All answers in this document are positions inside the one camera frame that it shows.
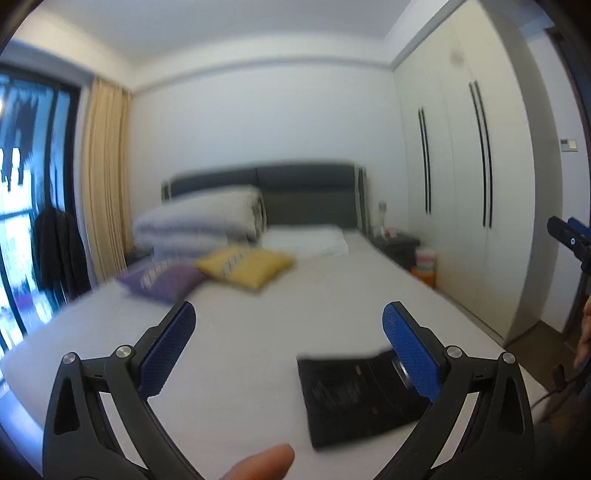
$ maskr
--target nightstand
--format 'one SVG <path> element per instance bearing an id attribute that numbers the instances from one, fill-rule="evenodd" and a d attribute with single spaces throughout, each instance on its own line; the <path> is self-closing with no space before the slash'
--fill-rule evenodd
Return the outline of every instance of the nightstand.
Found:
<path id="1" fill-rule="evenodd" d="M 401 232 L 393 237 L 375 236 L 369 241 L 384 255 L 408 271 L 414 266 L 414 249 L 421 245 L 418 238 Z"/>

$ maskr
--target human finger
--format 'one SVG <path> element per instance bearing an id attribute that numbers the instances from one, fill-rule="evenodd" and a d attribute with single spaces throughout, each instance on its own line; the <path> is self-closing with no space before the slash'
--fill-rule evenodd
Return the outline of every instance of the human finger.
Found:
<path id="1" fill-rule="evenodd" d="M 577 355 L 574 365 L 578 367 L 591 354 L 591 316 L 586 316 L 581 325 L 581 339 L 577 346 Z"/>
<path id="2" fill-rule="evenodd" d="M 583 307 L 583 315 L 591 315 L 591 297 L 587 299 L 587 303 L 585 303 L 585 307 Z"/>
<path id="3" fill-rule="evenodd" d="M 237 463 L 222 480 L 281 480 L 295 456 L 290 445 L 276 445 Z"/>

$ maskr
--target ceiling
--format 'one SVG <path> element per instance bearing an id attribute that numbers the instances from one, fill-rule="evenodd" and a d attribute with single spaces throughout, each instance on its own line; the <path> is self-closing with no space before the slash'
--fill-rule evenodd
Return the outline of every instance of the ceiling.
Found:
<path id="1" fill-rule="evenodd" d="M 383 40 L 410 0 L 45 0 L 132 63 L 227 38 L 327 33 Z"/>

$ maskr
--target metal screw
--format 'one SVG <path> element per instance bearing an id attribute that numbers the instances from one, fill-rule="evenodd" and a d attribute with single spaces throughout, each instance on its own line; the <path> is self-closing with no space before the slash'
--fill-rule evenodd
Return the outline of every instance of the metal screw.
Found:
<path id="1" fill-rule="evenodd" d="M 126 356 L 130 356 L 131 347 L 129 345 L 122 345 L 117 349 L 116 354 L 119 358 L 125 358 Z"/>
<path id="2" fill-rule="evenodd" d="M 509 353 L 509 352 L 505 352 L 505 353 L 503 353 L 503 360 L 508 364 L 514 364 L 515 363 L 515 355 L 513 355 L 512 353 Z"/>
<path id="3" fill-rule="evenodd" d="M 462 349 L 452 345 L 447 347 L 447 354 L 452 358 L 460 358 L 462 356 Z"/>
<path id="4" fill-rule="evenodd" d="M 392 366 L 396 370 L 396 373 L 400 377 L 400 380 L 402 380 L 402 383 L 404 384 L 404 386 L 410 390 L 413 387 L 413 382 L 412 382 L 412 380 L 410 380 L 410 376 L 409 376 L 406 368 L 404 368 L 404 365 L 402 364 L 402 362 L 400 361 L 400 359 L 398 357 L 396 357 L 394 360 L 392 360 Z"/>
<path id="5" fill-rule="evenodd" d="M 74 352 L 65 354 L 64 358 L 61 359 L 66 365 L 71 364 L 74 360 L 76 360 L 76 354 Z"/>

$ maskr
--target purple pillow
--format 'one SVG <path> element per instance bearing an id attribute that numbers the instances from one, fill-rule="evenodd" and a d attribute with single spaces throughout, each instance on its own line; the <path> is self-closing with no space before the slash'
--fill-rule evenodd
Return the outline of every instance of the purple pillow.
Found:
<path id="1" fill-rule="evenodd" d="M 177 303 L 206 278 L 192 263 L 174 260 L 149 263 L 118 280 L 137 295 Z"/>

